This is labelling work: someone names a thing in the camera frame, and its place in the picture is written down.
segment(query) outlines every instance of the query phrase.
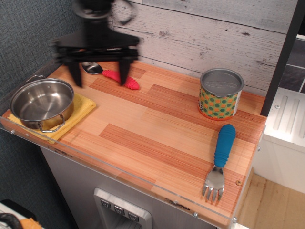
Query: spoon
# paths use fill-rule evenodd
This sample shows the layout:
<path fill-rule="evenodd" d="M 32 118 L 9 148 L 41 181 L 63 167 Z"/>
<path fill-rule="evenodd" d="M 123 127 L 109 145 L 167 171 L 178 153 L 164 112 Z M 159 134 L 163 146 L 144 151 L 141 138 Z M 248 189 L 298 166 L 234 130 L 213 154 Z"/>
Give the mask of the spoon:
<path fill-rule="evenodd" d="M 103 68 L 96 62 L 83 62 L 81 63 L 82 68 L 86 73 L 89 74 L 102 74 L 103 76 L 114 79 L 117 82 L 121 82 L 120 73 L 112 70 L 103 70 Z M 140 88 L 139 84 L 130 76 L 127 76 L 125 87 L 133 90 L 138 90 Z"/>

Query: red spoon handle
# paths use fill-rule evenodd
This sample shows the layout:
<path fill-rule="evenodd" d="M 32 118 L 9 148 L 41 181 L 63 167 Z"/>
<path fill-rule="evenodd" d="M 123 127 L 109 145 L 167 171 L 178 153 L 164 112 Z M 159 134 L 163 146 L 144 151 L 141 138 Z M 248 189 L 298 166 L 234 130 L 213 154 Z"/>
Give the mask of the red spoon handle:
<path fill-rule="evenodd" d="M 118 72 L 112 71 L 112 70 L 104 70 L 102 72 L 103 76 L 109 77 L 111 79 L 114 79 L 117 82 L 121 82 L 120 74 Z M 140 88 L 138 82 L 136 82 L 133 78 L 130 76 L 127 76 L 126 82 L 124 84 L 125 87 L 128 87 L 133 90 L 138 90 Z"/>

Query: blue fork handle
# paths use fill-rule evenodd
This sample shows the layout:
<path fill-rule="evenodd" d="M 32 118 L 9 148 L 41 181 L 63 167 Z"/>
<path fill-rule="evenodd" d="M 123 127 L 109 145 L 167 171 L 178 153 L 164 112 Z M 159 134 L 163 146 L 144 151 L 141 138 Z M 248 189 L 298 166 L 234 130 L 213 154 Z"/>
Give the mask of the blue fork handle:
<path fill-rule="evenodd" d="M 236 131 L 231 124 L 224 125 L 218 134 L 214 164 L 217 167 L 224 167 L 235 139 Z"/>

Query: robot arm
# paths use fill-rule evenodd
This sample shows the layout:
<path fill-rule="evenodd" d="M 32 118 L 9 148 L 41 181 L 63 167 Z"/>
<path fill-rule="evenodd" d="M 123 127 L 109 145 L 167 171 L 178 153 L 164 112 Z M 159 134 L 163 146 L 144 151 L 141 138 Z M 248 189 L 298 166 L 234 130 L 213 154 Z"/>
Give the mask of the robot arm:
<path fill-rule="evenodd" d="M 108 17 L 114 0 L 76 0 L 73 11 L 82 20 L 81 29 L 53 40 L 56 59 L 68 66 L 78 86 L 81 83 L 81 62 L 118 61 L 121 85 L 124 85 L 130 64 L 138 59 L 136 47 L 139 38 L 115 32 L 108 27 Z"/>

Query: gray fabric wall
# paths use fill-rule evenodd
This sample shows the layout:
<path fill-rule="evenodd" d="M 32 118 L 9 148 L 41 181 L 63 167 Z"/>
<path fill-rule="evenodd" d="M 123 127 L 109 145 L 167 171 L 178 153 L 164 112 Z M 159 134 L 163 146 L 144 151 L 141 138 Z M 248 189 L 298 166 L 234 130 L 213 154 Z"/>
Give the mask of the gray fabric wall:
<path fill-rule="evenodd" d="M 33 73 L 57 67 L 52 39 L 80 26 L 72 0 L 0 1 L 0 112 L 11 92 Z M 47 229 L 73 228 L 39 147 L 0 130 L 0 200 L 11 199 L 33 212 Z"/>

